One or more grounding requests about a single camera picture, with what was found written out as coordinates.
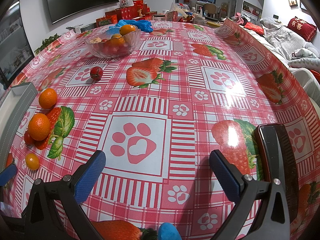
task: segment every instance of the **green plant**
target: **green plant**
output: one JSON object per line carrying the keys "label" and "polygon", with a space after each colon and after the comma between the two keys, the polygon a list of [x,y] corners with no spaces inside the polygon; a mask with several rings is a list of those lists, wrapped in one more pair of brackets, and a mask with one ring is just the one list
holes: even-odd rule
{"label": "green plant", "polygon": [[41,47],[35,50],[35,54],[37,55],[39,52],[41,52],[43,49],[45,49],[49,44],[54,42],[57,38],[59,38],[61,35],[58,35],[57,33],[54,36],[50,36],[48,39],[45,39],[42,41]]}

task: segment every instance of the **gift box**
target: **gift box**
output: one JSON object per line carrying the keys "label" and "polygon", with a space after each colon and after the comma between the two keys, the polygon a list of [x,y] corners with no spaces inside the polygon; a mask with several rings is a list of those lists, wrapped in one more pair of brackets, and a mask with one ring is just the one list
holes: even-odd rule
{"label": "gift box", "polygon": [[117,15],[104,16],[102,18],[96,19],[97,27],[109,25],[109,24],[117,24],[118,19]]}

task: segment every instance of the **orange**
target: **orange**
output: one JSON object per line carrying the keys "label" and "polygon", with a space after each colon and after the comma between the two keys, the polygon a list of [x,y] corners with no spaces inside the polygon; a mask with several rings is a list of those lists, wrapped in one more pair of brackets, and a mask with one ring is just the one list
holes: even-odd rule
{"label": "orange", "polygon": [[121,28],[120,28],[120,34],[122,36],[126,35],[127,33],[130,33],[130,32],[134,32],[136,30],[136,27],[134,27],[133,25],[130,25],[130,24],[127,24],[127,25],[123,25]]}
{"label": "orange", "polygon": [[121,34],[118,34],[118,33],[115,33],[115,34],[113,34],[112,36],[111,36],[111,38],[113,39],[113,38],[121,38],[122,36],[121,36]]}
{"label": "orange", "polygon": [[45,114],[35,114],[28,124],[29,135],[36,141],[44,140],[49,135],[50,130],[50,121]]}
{"label": "orange", "polygon": [[47,88],[39,96],[39,104],[43,109],[48,109],[57,103],[57,92],[52,88]]}
{"label": "orange", "polygon": [[26,156],[26,165],[32,171],[35,171],[35,170],[39,169],[40,162],[39,162],[38,156],[35,155],[34,153],[27,154],[27,156]]}

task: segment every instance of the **screw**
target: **screw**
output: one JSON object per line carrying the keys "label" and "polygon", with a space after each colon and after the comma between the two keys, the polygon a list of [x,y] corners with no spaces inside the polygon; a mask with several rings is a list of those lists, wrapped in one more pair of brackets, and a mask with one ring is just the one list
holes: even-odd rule
{"label": "screw", "polygon": [[248,180],[248,181],[251,181],[252,180],[252,176],[250,174],[245,174],[244,175],[244,179]]}
{"label": "screw", "polygon": [[63,176],[63,178],[62,178],[64,181],[69,181],[69,180],[71,180],[71,175],[65,175],[65,176]]}
{"label": "screw", "polygon": [[281,184],[281,181],[279,179],[274,179],[273,182],[276,184],[276,185],[280,185]]}
{"label": "screw", "polygon": [[41,183],[41,179],[36,179],[34,184],[39,185]]}

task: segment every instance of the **blue gripper pad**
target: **blue gripper pad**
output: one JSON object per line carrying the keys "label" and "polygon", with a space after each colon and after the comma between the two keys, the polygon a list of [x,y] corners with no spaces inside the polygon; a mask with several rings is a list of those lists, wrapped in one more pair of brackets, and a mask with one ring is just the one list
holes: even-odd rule
{"label": "blue gripper pad", "polygon": [[237,204],[240,201],[240,193],[241,193],[240,185],[216,151],[218,150],[212,151],[210,154],[210,157],[209,157],[210,168],[213,170],[214,174],[216,175],[228,200],[235,202]]}
{"label": "blue gripper pad", "polygon": [[75,199],[78,204],[87,200],[91,190],[94,187],[94,184],[98,180],[103,168],[106,165],[106,155],[102,151],[98,151],[99,153],[96,156],[92,156],[91,158],[95,158],[91,162],[91,158],[88,162],[91,162],[86,170],[83,172],[80,179],[75,184]]}
{"label": "blue gripper pad", "polygon": [[0,173],[0,186],[3,187],[17,173],[17,166],[10,164]]}

